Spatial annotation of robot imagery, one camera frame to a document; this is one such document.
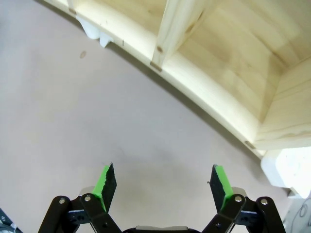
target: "wooden plank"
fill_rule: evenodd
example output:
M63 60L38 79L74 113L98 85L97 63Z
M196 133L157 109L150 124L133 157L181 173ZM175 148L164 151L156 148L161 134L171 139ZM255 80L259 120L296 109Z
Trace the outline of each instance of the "wooden plank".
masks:
M281 77L254 145L263 150L311 146L311 58Z
M168 0L157 37L152 66L161 67L215 9L216 0Z

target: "wooden shelf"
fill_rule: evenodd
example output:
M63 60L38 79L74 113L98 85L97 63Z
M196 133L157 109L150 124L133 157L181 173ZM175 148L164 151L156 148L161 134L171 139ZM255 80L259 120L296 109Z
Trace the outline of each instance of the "wooden shelf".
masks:
M257 156L311 146L311 2L47 0L149 66Z

